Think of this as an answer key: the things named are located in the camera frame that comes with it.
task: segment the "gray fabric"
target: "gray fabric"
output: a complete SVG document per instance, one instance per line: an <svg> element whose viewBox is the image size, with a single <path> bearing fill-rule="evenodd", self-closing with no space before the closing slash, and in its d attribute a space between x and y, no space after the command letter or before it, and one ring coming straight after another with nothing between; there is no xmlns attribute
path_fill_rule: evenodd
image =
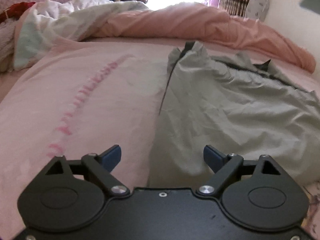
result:
<svg viewBox="0 0 320 240"><path fill-rule="evenodd" d="M303 0L300 5L317 14L320 14L320 0Z"/></svg>
<svg viewBox="0 0 320 240"><path fill-rule="evenodd" d="M175 49L168 73L178 58ZM288 81L276 68L270 71ZM246 55L209 57L199 42L177 62L150 153L149 186L204 183L212 175L203 161L207 144L249 160L269 154L300 184L320 178L320 105L315 94L255 72L260 70Z"/></svg>

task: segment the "white wall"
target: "white wall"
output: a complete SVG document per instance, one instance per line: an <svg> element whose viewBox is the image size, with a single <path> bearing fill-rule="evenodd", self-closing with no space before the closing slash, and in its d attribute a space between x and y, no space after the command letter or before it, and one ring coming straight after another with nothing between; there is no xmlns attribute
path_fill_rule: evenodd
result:
<svg viewBox="0 0 320 240"><path fill-rule="evenodd" d="M270 0L265 23L314 55L317 61L314 76L320 81L320 15L301 8L300 2Z"/></svg>

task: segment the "pink blanket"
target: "pink blanket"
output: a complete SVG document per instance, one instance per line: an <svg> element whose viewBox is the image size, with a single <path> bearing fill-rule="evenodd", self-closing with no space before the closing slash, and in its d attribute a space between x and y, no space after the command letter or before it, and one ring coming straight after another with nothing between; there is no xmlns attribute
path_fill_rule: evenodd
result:
<svg viewBox="0 0 320 240"><path fill-rule="evenodd" d="M148 153L167 82L168 54L185 41L177 39L96 39L98 42L61 40L46 57L29 69L0 104L0 237L10 240L23 229L17 198L50 160L48 146L65 139L65 155L79 159L101 153L113 144L122 148L121 163L113 175L130 187L145 186ZM235 51L206 43L210 55ZM61 136L60 120L88 78L123 55L134 55L97 85ZM255 63L267 57L249 52ZM307 90L319 85L305 70L275 61L290 78Z"/></svg>
<svg viewBox="0 0 320 240"><path fill-rule="evenodd" d="M310 73L314 57L262 22L230 17L203 4L180 3L158 11L112 15L94 37L181 38L252 50L299 66Z"/></svg>
<svg viewBox="0 0 320 240"><path fill-rule="evenodd" d="M33 65L61 38L181 38L201 40L238 50L252 50L315 70L314 57L259 21L230 17L227 12L197 3L180 3L151 11L142 3L72 0L35 4L16 28L14 68Z"/></svg>

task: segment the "red cloth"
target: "red cloth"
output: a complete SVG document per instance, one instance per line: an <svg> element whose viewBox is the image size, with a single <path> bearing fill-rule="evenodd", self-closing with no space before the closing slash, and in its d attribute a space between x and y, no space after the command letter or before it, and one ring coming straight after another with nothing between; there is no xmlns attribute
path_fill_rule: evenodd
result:
<svg viewBox="0 0 320 240"><path fill-rule="evenodd" d="M4 22L6 19L9 18L19 19L21 15L34 4L35 2L15 3L8 9L4 10L2 14L0 14L0 23Z"/></svg>

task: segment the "triangular cutout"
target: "triangular cutout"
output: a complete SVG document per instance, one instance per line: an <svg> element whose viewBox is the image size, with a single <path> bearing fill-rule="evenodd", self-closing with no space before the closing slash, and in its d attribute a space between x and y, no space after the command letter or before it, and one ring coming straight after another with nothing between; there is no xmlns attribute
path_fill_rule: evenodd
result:
<svg viewBox="0 0 320 240"><path fill-rule="evenodd" d="M54 174L63 174L63 168L61 162L56 162L52 167L48 170L46 175L54 175Z"/></svg>
<svg viewBox="0 0 320 240"><path fill-rule="evenodd" d="M269 161L264 162L262 173L271 174L271 175L280 175L280 172Z"/></svg>

